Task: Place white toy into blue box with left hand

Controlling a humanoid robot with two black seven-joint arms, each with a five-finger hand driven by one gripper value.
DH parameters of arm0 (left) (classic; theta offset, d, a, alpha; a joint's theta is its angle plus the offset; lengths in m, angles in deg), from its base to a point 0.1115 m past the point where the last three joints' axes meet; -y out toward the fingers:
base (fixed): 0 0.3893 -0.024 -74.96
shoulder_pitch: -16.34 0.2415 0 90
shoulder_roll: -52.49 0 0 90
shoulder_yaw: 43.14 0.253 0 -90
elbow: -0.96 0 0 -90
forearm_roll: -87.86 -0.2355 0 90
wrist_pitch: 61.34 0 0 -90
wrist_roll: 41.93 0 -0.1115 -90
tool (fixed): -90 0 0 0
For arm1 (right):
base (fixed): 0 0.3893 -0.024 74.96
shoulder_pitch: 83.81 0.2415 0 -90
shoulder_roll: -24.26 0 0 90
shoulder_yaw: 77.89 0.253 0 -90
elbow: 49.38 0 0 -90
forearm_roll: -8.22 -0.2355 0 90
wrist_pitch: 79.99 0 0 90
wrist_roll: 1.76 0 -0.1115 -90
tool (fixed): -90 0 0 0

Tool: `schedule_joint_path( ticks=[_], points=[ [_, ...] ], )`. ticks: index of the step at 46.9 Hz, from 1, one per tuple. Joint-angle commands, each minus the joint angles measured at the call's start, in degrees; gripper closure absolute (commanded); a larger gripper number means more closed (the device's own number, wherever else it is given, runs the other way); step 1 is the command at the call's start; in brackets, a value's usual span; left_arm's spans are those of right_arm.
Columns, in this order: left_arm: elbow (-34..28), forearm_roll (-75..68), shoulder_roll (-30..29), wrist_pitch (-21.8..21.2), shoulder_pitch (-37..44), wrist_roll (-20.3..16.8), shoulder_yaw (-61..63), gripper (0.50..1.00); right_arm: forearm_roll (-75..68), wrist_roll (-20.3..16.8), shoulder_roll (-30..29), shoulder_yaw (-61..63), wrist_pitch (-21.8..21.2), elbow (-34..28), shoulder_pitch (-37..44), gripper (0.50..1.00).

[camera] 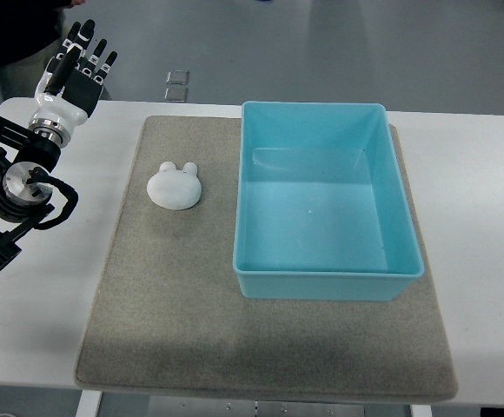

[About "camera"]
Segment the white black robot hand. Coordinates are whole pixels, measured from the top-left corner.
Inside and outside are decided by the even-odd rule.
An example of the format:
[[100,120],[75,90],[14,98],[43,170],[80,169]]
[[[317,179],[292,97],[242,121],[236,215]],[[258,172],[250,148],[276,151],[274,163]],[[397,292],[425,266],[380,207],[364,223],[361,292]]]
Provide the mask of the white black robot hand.
[[95,26],[92,19],[82,27],[79,22],[72,24],[60,47],[65,54],[50,59],[36,86],[37,109],[28,129],[55,144],[68,144],[75,128],[90,118],[103,93],[103,82],[117,59],[117,52],[111,51],[96,70],[107,40],[101,39],[92,54],[87,54]]

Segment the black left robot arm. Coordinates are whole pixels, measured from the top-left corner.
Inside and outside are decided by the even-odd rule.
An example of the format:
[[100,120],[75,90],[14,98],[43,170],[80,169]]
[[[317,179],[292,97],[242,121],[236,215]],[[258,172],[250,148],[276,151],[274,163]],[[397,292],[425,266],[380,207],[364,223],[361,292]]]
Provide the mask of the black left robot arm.
[[95,26],[91,19],[72,25],[36,86],[28,127],[0,116],[0,218],[15,226],[0,230],[0,272],[20,254],[19,239],[65,222],[77,205],[77,192],[51,172],[75,128],[94,112],[117,57],[102,56],[104,39],[88,50]]

